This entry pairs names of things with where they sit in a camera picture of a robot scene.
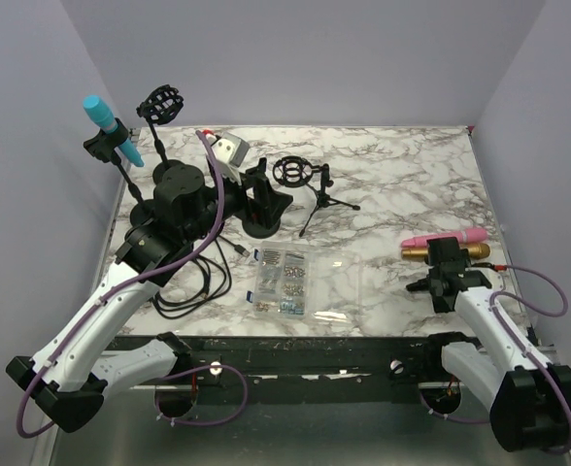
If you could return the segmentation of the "black microphone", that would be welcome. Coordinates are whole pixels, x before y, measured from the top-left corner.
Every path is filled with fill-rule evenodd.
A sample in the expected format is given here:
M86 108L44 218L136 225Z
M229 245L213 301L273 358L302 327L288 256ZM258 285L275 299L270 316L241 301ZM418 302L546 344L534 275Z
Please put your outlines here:
M405 286L405 288L408 292L411 293L429 292L431 289L430 279L429 278L419 279L413 283L408 283Z

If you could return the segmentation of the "black tripod shock-mount stand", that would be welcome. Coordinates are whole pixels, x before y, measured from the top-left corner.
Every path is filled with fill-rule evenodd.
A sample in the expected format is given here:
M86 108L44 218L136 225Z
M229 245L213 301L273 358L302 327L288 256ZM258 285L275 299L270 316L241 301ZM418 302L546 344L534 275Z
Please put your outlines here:
M359 205L338 200L327 192L334 185L328 163L312 164L303 157L288 155L275 163L272 174L274 181L279 185L290 189L309 188L316 198L316 205L299 231L300 238L304 236L312 218L320 210L335 206L345 206L354 211L360 210Z

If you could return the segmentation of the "gold microphone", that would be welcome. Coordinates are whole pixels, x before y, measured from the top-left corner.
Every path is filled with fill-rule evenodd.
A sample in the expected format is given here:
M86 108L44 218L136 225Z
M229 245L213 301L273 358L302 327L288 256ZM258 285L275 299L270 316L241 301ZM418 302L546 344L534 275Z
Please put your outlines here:
M463 250L467 250L471 259L485 259L490 256L490 247L485 243L475 243L469 245L461 245ZM428 257L427 248L408 248L401 251L401 258L409 261L425 262Z

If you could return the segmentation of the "pink microphone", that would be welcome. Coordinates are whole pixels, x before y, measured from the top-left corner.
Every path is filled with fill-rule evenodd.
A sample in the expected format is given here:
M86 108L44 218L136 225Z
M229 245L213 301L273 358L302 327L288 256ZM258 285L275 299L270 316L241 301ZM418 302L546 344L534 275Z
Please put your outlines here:
M460 244L480 243L487 240L488 233L484 228L473 227L450 232L420 235L402 241L400 247L402 249L426 248L429 241L450 238L456 239Z

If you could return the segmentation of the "blue microphone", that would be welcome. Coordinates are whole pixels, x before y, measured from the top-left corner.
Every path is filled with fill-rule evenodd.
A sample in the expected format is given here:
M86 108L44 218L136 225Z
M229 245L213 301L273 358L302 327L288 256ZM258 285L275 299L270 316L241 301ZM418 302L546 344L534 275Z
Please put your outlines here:
M83 108L89 119L105 134L121 135L122 124L115 117L108 104L98 95L88 95L83 100ZM134 166L143 167L144 161L136 147L126 135L118 145L124 157Z

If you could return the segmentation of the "black round-base mic stand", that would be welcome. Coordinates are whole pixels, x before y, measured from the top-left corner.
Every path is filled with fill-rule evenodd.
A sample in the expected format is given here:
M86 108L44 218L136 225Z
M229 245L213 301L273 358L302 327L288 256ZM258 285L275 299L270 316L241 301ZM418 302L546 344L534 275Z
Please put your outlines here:
M262 217L253 214L241 221L243 231L250 237L255 239L267 239L275 235L281 227L281 218Z

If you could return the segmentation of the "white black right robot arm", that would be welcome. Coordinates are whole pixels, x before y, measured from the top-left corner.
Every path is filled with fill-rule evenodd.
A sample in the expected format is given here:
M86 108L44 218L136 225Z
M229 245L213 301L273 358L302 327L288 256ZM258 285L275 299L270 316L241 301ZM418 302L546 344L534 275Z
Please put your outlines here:
M457 239L432 239L427 251L434 311L458 314L484 348L456 342L428 350L423 372L464 383L487 409L504 450L571 450L571 368L553 363L521 333L499 301L506 290L472 267Z

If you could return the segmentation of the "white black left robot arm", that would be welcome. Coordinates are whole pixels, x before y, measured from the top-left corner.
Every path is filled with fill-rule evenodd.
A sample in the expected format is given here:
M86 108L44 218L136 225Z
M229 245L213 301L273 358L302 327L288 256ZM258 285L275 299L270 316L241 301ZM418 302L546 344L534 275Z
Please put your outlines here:
M20 437L31 435L22 418L28 401L51 424L73 433L120 391L160 378L180 383L188 376L190 361L170 333L114 357L110 365L97 360L130 317L209 246L230 217L240 219L256 239L279 230L293 198L272 187L266 165L260 158L256 166L230 177L212 160L212 186L199 168L180 161L167 170L155 169L153 195L133 208L131 227L93 294L42 349L8 363L7 375L24 392L17 413Z

